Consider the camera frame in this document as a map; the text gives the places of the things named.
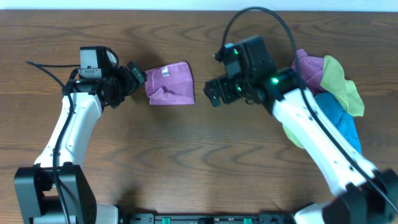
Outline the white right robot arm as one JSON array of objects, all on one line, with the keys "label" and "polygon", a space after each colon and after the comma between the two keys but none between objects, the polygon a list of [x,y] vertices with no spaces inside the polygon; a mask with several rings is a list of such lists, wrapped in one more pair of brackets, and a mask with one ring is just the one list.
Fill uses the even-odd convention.
[{"label": "white right robot arm", "polygon": [[275,67],[261,37],[223,44],[215,59],[226,73],[205,85],[212,105],[241,98],[263,105],[300,141],[334,196],[295,212],[295,223],[389,223],[397,217],[397,174],[379,171],[342,136],[295,70]]}]

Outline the light purple cloth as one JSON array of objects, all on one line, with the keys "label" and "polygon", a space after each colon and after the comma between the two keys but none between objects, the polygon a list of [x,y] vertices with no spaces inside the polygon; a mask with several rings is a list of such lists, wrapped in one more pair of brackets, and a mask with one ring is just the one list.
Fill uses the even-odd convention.
[{"label": "light purple cloth", "polygon": [[146,94],[151,105],[194,105],[193,75],[187,62],[145,71]]}]

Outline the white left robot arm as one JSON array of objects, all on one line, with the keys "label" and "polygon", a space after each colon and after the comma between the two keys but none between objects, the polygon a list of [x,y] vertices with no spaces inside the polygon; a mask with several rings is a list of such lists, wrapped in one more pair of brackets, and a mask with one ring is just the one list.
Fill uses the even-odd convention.
[{"label": "white left robot arm", "polygon": [[117,108],[147,80],[134,63],[119,64],[109,47],[81,47],[62,88],[62,110],[49,142],[14,186],[24,223],[126,223],[115,205],[100,205],[83,173],[91,134],[104,109]]}]

